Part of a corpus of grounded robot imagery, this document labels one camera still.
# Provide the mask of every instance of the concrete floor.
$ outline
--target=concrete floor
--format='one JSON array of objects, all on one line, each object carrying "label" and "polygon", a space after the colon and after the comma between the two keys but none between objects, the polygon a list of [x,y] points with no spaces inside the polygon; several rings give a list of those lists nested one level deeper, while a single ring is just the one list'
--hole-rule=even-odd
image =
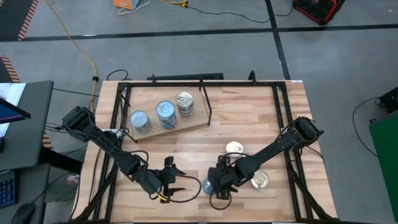
[{"label": "concrete floor", "polygon": [[[285,14],[291,0],[272,0],[275,14]],[[111,1],[50,0],[73,35],[123,34],[207,29],[270,28],[235,16],[202,15],[152,0],[142,9],[119,16]],[[191,0],[204,11],[232,11],[250,18],[268,19],[263,0]],[[278,27],[314,27],[297,11],[277,17]],[[394,24],[398,1],[346,1],[329,26]],[[44,1],[40,1],[27,37],[65,35]],[[354,107],[398,86],[398,29],[341,30],[280,33],[290,76],[303,80],[317,126],[333,200],[342,220],[395,223],[377,158],[355,136]],[[138,37],[79,40],[94,61],[100,80],[115,69],[126,69],[133,80],[155,74],[182,75],[223,72],[226,79],[246,79],[251,70],[258,79],[281,80],[283,74],[272,33]],[[56,88],[91,91],[90,64],[69,41],[0,43],[23,82],[53,80]],[[90,97],[55,91],[49,122],[76,105],[88,106]],[[368,131],[371,118],[384,116],[372,103],[357,111],[356,123],[365,143],[374,150]],[[56,151],[70,151],[81,142],[49,133]],[[45,223],[65,221],[72,201],[47,207]]]}]

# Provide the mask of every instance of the white paper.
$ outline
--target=white paper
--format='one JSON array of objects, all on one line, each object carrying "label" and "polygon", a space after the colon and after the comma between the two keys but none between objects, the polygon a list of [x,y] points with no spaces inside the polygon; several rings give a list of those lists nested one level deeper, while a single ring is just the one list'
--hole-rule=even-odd
[{"label": "white paper", "polygon": [[[26,83],[0,83],[0,98],[17,106],[24,92]],[[0,137],[6,135],[10,123],[0,124]]]}]

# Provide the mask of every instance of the computer screen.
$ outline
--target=computer screen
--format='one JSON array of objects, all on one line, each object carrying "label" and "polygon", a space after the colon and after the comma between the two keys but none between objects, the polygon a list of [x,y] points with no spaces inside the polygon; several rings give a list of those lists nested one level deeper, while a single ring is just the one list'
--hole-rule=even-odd
[{"label": "computer screen", "polygon": [[0,98],[0,124],[29,118],[29,113]]}]

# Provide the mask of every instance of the blue keyboard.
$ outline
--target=blue keyboard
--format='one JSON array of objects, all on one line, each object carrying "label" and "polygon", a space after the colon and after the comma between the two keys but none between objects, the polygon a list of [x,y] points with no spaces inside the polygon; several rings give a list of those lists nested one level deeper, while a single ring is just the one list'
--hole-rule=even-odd
[{"label": "blue keyboard", "polygon": [[0,208],[17,202],[16,175],[13,170],[0,172]]}]

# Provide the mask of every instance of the butcher block tabletop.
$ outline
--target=butcher block tabletop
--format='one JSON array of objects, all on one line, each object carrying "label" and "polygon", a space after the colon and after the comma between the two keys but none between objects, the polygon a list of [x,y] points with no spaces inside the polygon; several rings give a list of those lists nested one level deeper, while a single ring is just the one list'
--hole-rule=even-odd
[{"label": "butcher block tabletop", "polygon": [[[96,125],[100,128],[109,128],[118,83],[118,81],[108,81],[102,84],[95,113]],[[312,118],[304,84],[286,81],[286,86],[293,119],[299,116]],[[153,93],[151,97],[160,97],[159,99],[161,99],[165,91],[175,91],[174,88],[183,90],[182,87],[161,87],[162,89],[157,91],[158,88],[160,87],[132,88],[131,97],[134,98],[131,98],[130,101],[141,100],[145,102],[146,97],[143,96],[148,92]],[[174,163],[180,170],[203,182],[207,178],[208,168],[215,167],[218,156],[225,154],[225,147],[230,141],[239,141],[242,143],[245,153],[254,154],[270,144],[279,134],[271,87],[214,86],[206,87],[206,90],[213,110],[210,126],[201,125],[154,136],[140,140],[138,143],[134,143],[125,137],[122,150],[147,151],[150,169],[163,169],[164,158],[173,156]],[[287,118],[281,92],[279,98],[286,125]],[[127,128],[131,128],[128,122],[126,124]],[[312,144],[312,148],[320,152],[317,142]],[[77,217],[88,205],[94,171],[95,179],[91,198],[98,189],[104,157],[104,152],[100,151],[97,166],[94,167],[98,152],[99,147],[93,142],[89,142],[81,172],[79,199],[73,217]],[[304,148],[301,158],[309,191],[329,215],[336,217],[336,210],[321,157]],[[222,211],[215,210],[210,206],[209,196],[203,190],[195,200],[188,203],[162,204],[159,199],[150,200],[148,194],[142,190],[139,184],[131,182],[119,172],[111,222],[295,221],[283,153],[263,164],[261,170],[269,176],[269,185],[265,189],[255,189],[250,182],[240,186],[238,193],[231,193],[233,197],[231,205]],[[180,177],[177,177],[176,183],[170,186],[186,188],[175,193],[172,196],[174,200],[188,199],[194,196],[199,188],[196,181]],[[100,218],[103,218],[105,214],[107,192],[103,197]],[[303,197],[298,188],[297,192],[302,216],[306,217]],[[217,200],[215,197],[212,201],[216,207],[223,207],[227,203],[227,201]]]}]

